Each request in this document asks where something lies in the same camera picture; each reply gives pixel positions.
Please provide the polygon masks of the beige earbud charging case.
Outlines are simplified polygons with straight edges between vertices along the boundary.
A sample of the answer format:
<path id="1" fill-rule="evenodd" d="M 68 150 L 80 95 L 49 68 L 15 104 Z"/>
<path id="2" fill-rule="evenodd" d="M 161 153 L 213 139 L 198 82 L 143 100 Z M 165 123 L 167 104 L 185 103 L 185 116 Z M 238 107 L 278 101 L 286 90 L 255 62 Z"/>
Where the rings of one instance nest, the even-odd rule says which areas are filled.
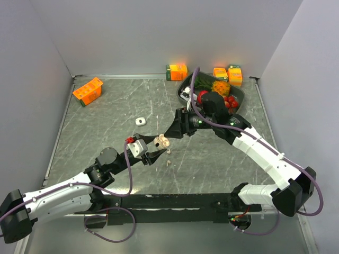
<path id="1" fill-rule="evenodd" d="M 167 149 L 170 146 L 170 141 L 163 134 L 156 136 L 153 140 L 154 146 L 157 150 Z"/>

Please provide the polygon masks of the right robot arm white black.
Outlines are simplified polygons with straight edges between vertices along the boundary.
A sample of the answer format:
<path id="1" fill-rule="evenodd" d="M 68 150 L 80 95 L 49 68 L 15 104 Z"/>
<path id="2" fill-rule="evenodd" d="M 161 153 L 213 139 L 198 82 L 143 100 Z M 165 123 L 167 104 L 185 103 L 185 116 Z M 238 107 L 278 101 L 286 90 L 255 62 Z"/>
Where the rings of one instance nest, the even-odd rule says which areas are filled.
<path id="1" fill-rule="evenodd" d="M 199 129 L 212 129 L 216 136 L 239 149 L 259 165 L 274 181 L 271 185 L 242 183 L 231 195 L 232 207 L 243 211 L 249 205 L 274 206 L 286 216 L 294 216 L 312 196 L 315 171 L 298 169 L 273 148 L 255 128 L 238 114 L 230 114 L 224 98 L 216 92 L 201 92 L 198 105 L 179 108 L 164 136 L 181 139 Z"/>

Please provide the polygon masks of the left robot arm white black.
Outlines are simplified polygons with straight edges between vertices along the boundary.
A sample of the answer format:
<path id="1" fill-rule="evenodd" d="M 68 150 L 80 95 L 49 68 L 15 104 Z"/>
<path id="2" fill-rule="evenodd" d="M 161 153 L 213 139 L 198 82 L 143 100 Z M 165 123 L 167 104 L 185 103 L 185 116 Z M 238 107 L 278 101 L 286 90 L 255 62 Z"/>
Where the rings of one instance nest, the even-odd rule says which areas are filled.
<path id="1" fill-rule="evenodd" d="M 29 235 L 37 222 L 78 212 L 100 212 L 114 175 L 131 171 L 139 162 L 152 165 L 169 146 L 163 134 L 135 134 L 125 141 L 123 153 L 107 147 L 92 165 L 64 182 L 25 194 L 18 189 L 9 192 L 1 204 L 1 238 L 7 244 L 14 243 Z"/>

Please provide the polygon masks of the white earbud charging case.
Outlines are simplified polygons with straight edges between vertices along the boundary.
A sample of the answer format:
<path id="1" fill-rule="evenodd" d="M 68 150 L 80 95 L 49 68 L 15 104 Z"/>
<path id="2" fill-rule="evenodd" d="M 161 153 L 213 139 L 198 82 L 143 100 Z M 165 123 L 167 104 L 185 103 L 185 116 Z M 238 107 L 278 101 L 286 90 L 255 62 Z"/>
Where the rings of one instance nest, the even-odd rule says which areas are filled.
<path id="1" fill-rule="evenodd" d="M 135 124 L 136 126 L 144 126 L 146 125 L 146 119 L 144 117 L 136 118 Z"/>

